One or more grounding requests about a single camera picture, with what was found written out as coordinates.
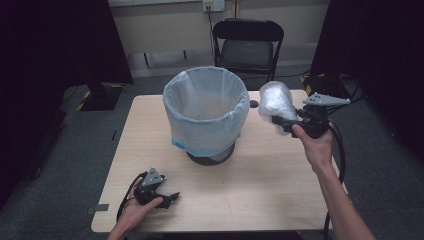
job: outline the gray carpet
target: gray carpet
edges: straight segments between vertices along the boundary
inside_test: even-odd
[[[290,89],[302,89],[299,76],[284,76],[300,74],[308,68],[279,67],[276,80]],[[86,209],[98,203],[132,99],[161,94],[172,77],[135,79],[134,85],[124,87],[114,111],[76,111],[87,88],[68,89],[62,105],[67,114],[62,130],[41,175],[20,182],[1,210],[0,239],[105,239],[106,235],[91,231],[93,216],[87,215]],[[264,82],[251,75],[241,77],[252,89]],[[356,81],[344,82],[353,91]],[[347,189],[377,238],[424,239],[424,161],[391,136],[384,115],[365,98],[330,118],[343,136]],[[301,235],[303,239],[323,238],[318,231]]]

